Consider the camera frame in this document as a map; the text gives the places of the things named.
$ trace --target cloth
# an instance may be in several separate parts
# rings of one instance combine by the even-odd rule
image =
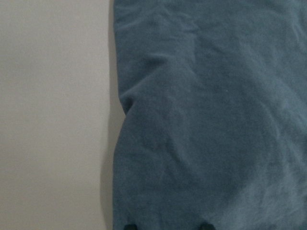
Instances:
[[[113,230],[307,230],[306,0],[115,0]]]

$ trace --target blue fabric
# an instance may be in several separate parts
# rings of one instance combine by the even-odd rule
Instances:
[[[307,230],[306,0],[115,0],[113,230]]]

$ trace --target gray-blue fabric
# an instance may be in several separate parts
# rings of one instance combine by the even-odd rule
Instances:
[[[113,7],[113,230],[307,230],[307,1]]]

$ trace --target wrinkled fabric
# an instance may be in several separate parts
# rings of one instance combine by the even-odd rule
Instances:
[[[113,230],[307,230],[307,2],[115,0]]]

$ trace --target white surface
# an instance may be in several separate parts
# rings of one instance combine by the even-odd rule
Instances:
[[[112,229],[112,7],[0,0],[0,230]]]

